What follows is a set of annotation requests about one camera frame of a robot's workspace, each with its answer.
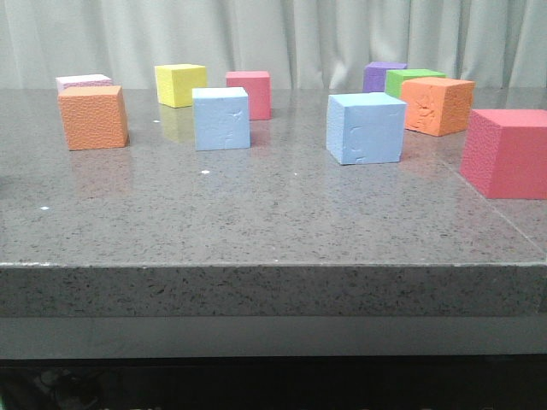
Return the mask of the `blue foam block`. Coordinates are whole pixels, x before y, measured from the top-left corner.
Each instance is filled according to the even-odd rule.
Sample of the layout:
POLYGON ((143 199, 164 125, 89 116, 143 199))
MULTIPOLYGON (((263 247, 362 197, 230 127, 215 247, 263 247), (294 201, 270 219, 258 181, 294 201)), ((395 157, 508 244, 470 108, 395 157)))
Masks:
POLYGON ((328 97, 326 149, 341 165, 400 161, 407 103, 384 92, 328 97))
POLYGON ((243 87, 192 90, 196 150, 248 149, 249 96, 243 87))

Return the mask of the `middle red foam block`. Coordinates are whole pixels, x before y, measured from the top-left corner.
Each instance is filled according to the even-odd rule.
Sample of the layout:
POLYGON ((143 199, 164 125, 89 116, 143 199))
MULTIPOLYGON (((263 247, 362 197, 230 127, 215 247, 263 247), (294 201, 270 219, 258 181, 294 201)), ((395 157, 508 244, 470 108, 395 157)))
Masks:
POLYGON ((231 71, 226 73, 227 87, 243 87, 249 96, 250 119, 270 120, 271 78, 268 71, 231 71))

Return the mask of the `yellow foam block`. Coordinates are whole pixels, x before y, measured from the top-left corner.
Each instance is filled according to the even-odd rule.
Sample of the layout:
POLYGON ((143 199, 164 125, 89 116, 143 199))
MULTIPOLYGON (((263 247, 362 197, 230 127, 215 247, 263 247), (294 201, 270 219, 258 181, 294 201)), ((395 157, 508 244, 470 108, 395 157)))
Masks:
POLYGON ((196 64, 155 66, 158 102, 171 108, 192 105, 192 90, 207 86, 207 69, 196 64))

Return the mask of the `grey curtain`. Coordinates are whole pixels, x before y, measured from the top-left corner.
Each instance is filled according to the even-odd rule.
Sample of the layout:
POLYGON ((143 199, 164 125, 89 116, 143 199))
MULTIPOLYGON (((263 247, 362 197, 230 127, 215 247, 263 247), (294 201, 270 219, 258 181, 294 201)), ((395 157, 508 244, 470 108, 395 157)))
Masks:
POLYGON ((193 63, 222 85, 267 70, 280 89, 357 89, 373 61, 405 62, 482 87, 545 87, 543 1, 4 1, 1 86, 51 88, 103 73, 154 86, 193 63))

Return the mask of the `purple foam block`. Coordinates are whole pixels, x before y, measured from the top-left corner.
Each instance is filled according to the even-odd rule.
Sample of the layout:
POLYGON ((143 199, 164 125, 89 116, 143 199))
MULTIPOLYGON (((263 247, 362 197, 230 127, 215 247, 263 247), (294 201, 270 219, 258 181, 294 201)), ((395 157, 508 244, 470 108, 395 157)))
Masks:
POLYGON ((407 67, 408 64, 403 62, 370 62, 363 70, 362 91, 364 93, 384 92, 386 72, 388 70, 406 69, 407 67))

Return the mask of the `green foam block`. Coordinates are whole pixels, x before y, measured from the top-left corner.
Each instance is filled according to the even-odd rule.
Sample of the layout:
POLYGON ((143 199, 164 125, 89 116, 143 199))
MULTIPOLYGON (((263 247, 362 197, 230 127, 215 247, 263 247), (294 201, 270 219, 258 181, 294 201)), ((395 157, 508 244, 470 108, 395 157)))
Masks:
POLYGON ((387 70, 385 74, 385 93, 392 97, 400 97, 404 81, 424 77, 445 78, 446 74, 426 68, 387 70))

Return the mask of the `right orange foam block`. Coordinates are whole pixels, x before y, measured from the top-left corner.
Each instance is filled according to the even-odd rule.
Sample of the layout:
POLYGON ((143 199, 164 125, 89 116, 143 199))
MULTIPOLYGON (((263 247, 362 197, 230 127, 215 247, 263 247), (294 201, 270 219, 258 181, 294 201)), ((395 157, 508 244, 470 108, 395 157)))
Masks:
POLYGON ((407 103, 405 128, 442 137, 467 129, 475 82, 423 77, 403 82, 401 99, 407 103))

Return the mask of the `orange foam block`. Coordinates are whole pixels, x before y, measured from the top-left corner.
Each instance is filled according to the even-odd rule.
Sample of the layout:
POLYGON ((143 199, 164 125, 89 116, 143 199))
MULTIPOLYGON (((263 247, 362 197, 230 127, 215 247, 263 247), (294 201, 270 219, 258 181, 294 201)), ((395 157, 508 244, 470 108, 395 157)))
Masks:
POLYGON ((407 103, 405 128, 442 137, 467 129, 475 82, 423 77, 403 82, 401 99, 407 103))
POLYGON ((122 87, 70 87, 57 96, 70 150, 126 147, 129 131, 122 87))

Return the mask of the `left orange foam block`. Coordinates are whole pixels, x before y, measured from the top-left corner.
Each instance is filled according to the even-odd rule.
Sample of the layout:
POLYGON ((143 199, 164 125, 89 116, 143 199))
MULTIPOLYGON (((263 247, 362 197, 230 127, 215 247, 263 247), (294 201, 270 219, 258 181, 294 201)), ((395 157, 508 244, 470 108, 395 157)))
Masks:
POLYGON ((122 87, 70 87, 57 96, 70 150, 126 147, 129 131, 122 87))

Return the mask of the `pink foam block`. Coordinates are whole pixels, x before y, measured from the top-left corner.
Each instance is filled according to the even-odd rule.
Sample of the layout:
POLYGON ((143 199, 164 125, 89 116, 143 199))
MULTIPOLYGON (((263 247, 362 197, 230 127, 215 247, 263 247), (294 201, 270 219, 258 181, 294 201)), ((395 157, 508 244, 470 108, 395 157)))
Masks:
POLYGON ((56 88, 58 92, 62 92, 70 87, 105 85, 113 85, 113 80, 110 77, 98 73, 56 77, 56 88))

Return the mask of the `large red foam block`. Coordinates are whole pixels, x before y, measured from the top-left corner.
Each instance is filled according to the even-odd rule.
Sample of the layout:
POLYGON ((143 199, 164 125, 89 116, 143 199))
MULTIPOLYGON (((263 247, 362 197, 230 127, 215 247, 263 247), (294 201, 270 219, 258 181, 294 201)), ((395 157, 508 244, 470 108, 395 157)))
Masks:
POLYGON ((546 112, 474 109, 461 175, 490 199, 546 198, 546 112))

